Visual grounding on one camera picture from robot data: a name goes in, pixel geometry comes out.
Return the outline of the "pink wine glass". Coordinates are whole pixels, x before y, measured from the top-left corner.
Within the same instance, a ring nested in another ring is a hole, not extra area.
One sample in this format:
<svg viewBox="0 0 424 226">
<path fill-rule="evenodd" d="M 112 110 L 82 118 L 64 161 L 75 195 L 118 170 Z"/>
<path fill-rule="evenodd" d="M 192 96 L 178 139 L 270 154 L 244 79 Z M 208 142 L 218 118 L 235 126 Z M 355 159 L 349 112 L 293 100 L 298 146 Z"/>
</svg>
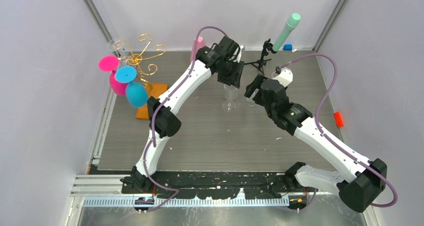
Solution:
<svg viewBox="0 0 424 226">
<path fill-rule="evenodd" d="M 109 72 L 109 84 L 112 91 L 116 95 L 123 96 L 126 94 L 127 83 L 120 83 L 115 79 L 117 68 L 120 65 L 120 59 L 114 55 L 107 55 L 99 60 L 98 68 L 103 72 Z"/>
</svg>

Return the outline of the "blue wine glass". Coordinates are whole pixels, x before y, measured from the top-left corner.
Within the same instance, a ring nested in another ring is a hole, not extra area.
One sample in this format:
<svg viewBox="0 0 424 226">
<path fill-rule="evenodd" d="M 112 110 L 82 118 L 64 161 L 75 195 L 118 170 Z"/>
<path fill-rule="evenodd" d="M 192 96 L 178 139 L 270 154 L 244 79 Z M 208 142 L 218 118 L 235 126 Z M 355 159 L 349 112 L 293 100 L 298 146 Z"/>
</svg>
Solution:
<svg viewBox="0 0 424 226">
<path fill-rule="evenodd" d="M 129 104 L 134 108 L 143 107 L 149 98 L 145 87 L 135 81 L 137 70 L 132 66 L 123 66 L 115 74 L 115 80 L 119 83 L 126 83 L 125 96 Z"/>
</svg>

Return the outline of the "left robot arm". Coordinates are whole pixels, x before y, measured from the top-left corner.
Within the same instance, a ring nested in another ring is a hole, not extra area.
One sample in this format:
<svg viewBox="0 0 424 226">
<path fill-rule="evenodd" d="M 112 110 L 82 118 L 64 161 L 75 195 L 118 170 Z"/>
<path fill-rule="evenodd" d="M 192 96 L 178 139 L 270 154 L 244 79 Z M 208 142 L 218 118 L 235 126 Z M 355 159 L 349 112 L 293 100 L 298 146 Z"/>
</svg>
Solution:
<svg viewBox="0 0 424 226">
<path fill-rule="evenodd" d="M 129 190 L 148 193 L 153 188 L 151 176 L 157 171 L 161 154 L 182 126 L 177 114 L 191 94 L 207 79 L 217 74 L 217 80 L 228 86 L 240 87 L 244 62 L 241 61 L 243 45 L 224 36 L 212 47 L 200 48 L 183 75 L 158 98 L 147 101 L 149 135 L 139 161 L 130 175 L 121 179 L 122 192 Z"/>
</svg>

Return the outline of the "short ribbed clear glass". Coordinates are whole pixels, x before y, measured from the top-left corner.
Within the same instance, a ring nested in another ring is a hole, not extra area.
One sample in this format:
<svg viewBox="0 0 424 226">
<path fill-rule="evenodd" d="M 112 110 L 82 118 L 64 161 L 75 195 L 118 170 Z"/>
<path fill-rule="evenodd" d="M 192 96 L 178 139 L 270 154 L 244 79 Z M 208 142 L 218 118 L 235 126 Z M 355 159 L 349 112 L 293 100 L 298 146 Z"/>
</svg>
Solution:
<svg viewBox="0 0 424 226">
<path fill-rule="evenodd" d="M 255 101 L 253 100 L 253 98 L 254 98 L 254 96 L 251 96 L 251 97 L 247 97 L 247 98 L 246 98 L 246 100 L 247 100 L 247 104 L 248 104 L 248 106 L 250 106 L 250 107 L 254 107 L 254 106 L 256 105 L 256 103 L 255 103 Z"/>
</svg>

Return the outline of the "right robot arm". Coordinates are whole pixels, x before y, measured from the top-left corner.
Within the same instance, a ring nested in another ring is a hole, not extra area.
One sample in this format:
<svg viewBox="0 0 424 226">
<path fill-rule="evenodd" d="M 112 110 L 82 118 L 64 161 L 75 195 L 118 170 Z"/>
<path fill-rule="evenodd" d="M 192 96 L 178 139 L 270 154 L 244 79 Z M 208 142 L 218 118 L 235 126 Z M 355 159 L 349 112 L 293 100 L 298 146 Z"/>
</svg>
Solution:
<svg viewBox="0 0 424 226">
<path fill-rule="evenodd" d="M 257 75 L 244 94 L 263 106 L 267 116 L 278 128 L 302 140 L 321 156 L 335 171 L 316 169 L 297 162 L 285 174 L 285 184 L 291 191 L 312 187 L 339 196 L 351 210 L 362 213 L 386 188 L 386 163 L 355 152 L 344 142 L 316 123 L 312 113 L 300 104 L 290 102 L 286 87 L 276 79 Z"/>
</svg>

